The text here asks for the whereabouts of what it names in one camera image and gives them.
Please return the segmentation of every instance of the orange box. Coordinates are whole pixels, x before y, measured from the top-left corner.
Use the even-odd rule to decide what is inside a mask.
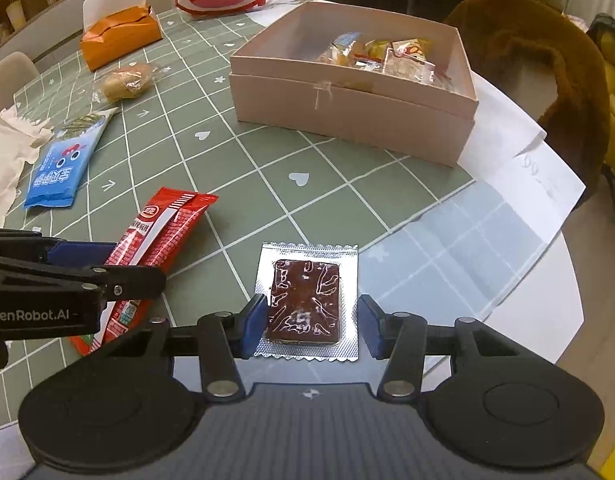
[[[345,32],[366,40],[431,41],[428,60],[455,91],[316,62]],[[475,122],[478,100],[459,32],[413,16],[307,2],[262,30],[230,63],[239,121],[340,137],[446,166],[457,163]]]
[[[99,20],[84,33],[82,56],[93,72],[161,38],[161,27],[149,9],[130,7]]]

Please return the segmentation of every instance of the silver foil wrapper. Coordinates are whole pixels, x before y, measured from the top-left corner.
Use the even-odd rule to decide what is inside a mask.
[[[359,358],[359,329],[356,321],[358,298],[358,246],[309,246],[270,242],[263,244],[256,276],[256,293],[271,303],[274,264],[278,260],[311,260],[339,266],[339,335],[334,344],[300,344],[270,341],[264,335],[255,356],[318,361],[356,361]]]

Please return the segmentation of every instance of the open box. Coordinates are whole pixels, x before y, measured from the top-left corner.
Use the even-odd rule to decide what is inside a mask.
[[[314,61],[345,32],[366,41],[425,38],[428,60],[455,92],[377,72]],[[472,73],[454,27],[405,14],[325,2],[288,12],[231,58],[240,121],[271,124],[453,166],[478,107]]]

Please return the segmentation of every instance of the brown chocolate bar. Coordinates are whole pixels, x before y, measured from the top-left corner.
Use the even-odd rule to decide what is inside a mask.
[[[322,262],[274,263],[271,341],[336,343],[339,340],[339,266]]]

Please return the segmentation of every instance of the black circular motor housing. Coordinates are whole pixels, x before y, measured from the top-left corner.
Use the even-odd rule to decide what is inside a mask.
[[[196,402],[177,380],[127,358],[82,364],[35,387],[20,406],[20,430],[38,462],[89,474],[127,470],[190,434]]]
[[[540,358],[477,359],[427,396],[441,441],[503,468],[548,468],[587,456],[603,429],[601,400]]]

